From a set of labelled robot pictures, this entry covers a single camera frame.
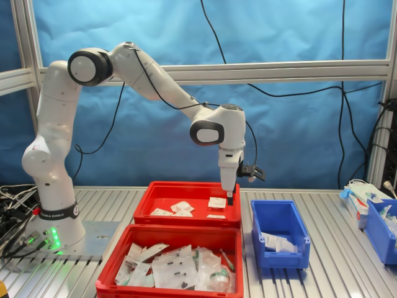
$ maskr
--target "label sticker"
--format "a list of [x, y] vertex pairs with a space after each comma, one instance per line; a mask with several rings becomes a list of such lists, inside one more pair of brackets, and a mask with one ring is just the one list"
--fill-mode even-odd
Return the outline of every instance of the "label sticker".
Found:
[[226, 199], [222, 199], [221, 197], [210, 197], [210, 202], [208, 202], [208, 206], [211, 208], [225, 208]]
[[224, 215], [213, 215], [213, 214], [209, 214], [207, 217], [209, 219], [225, 219], [226, 218]]

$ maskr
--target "vertical metal post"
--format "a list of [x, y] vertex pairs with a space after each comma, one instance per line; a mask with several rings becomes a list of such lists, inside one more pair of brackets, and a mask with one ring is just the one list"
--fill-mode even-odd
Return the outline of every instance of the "vertical metal post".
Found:
[[[381, 101], [385, 102], [388, 98], [397, 97], [397, 70], [396, 70], [396, 44], [397, 44], [397, 1], [393, 1], [393, 9], [391, 10], [390, 32], [387, 58], [390, 60], [389, 71], [386, 82], [383, 84], [383, 92]], [[383, 114], [379, 127], [391, 127], [393, 113], [386, 111]], [[382, 147], [387, 147], [389, 142], [390, 132], [387, 129], [378, 130], [373, 143]], [[380, 147], [373, 147], [370, 166], [367, 179], [377, 188], [381, 187], [383, 170], [385, 169], [386, 151]]]
[[31, 0], [11, 0], [12, 17], [16, 30], [20, 60], [23, 68], [30, 68], [35, 86], [27, 90], [33, 127], [37, 132], [37, 107], [40, 97], [42, 56], [38, 44], [35, 16]]

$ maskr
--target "green light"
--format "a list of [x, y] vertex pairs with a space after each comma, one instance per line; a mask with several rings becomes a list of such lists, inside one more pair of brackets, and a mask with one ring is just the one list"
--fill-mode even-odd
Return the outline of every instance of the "green light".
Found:
[[52, 227], [51, 231], [52, 231], [52, 236], [54, 237], [55, 244], [56, 244], [56, 246], [54, 246], [53, 249], [57, 250], [61, 246], [61, 243], [60, 243], [60, 241], [58, 239], [58, 234], [56, 232], [56, 228]]

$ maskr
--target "horizontal metal bar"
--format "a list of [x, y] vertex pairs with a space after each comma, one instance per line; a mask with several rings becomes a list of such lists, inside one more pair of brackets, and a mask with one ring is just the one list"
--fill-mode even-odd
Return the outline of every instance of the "horizontal metal bar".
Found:
[[[336, 60], [229, 65], [174, 65], [164, 70], [180, 85], [246, 84], [310, 81], [382, 81], [387, 79], [390, 60]], [[46, 68], [40, 69], [42, 77]], [[119, 86], [112, 78], [104, 86]]]
[[0, 73], [0, 96], [33, 87], [32, 70], [23, 68]]

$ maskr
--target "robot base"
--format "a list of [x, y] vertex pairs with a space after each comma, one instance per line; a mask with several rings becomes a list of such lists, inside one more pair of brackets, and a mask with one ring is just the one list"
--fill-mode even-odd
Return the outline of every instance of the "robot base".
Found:
[[43, 255], [44, 257], [44, 254], [46, 254], [45, 257], [49, 259], [68, 257], [69, 260], [76, 260], [78, 258], [81, 260], [101, 260], [109, 249], [109, 243], [117, 231], [120, 222], [82, 221], [81, 223], [86, 230], [86, 234], [76, 244], [62, 248], [57, 252], [53, 251], [53, 253], [48, 253], [48, 250], [40, 250], [26, 258], [35, 258], [38, 255], [40, 257]]

